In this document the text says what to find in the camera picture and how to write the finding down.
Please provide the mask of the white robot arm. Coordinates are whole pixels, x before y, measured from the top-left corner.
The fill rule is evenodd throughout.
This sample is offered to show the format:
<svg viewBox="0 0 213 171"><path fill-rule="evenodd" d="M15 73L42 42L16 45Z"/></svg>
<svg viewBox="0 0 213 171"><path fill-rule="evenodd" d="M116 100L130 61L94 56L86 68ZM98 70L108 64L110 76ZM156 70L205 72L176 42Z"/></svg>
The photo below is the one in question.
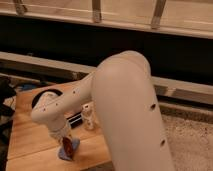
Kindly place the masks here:
<svg viewBox="0 0 213 171"><path fill-rule="evenodd" d="M57 140L70 127L64 114L94 104L115 171L175 171L147 59L124 51L102 61L74 88L43 91L31 118Z"/></svg>

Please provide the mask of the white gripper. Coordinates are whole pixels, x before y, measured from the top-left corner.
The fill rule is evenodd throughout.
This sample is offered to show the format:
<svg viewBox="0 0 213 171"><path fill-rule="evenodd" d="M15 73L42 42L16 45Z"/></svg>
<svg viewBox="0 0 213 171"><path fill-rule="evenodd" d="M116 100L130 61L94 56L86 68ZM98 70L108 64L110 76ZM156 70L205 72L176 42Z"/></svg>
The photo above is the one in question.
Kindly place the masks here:
<svg viewBox="0 0 213 171"><path fill-rule="evenodd" d="M60 140L63 137L69 137L72 138L71 135L71 127L68 123L66 123L61 129L57 131L50 131L50 136L56 140Z"/></svg>

